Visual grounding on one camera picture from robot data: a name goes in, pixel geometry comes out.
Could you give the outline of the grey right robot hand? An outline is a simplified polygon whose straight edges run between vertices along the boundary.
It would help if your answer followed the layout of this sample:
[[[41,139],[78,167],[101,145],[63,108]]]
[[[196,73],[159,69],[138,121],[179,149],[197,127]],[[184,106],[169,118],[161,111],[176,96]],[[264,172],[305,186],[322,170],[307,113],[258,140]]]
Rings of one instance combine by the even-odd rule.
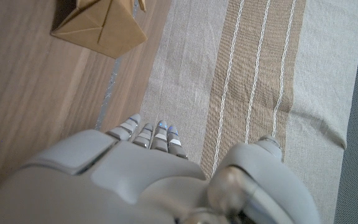
[[[207,178],[174,126],[132,115],[26,161],[0,185],[0,223],[319,223],[271,136],[234,145]]]

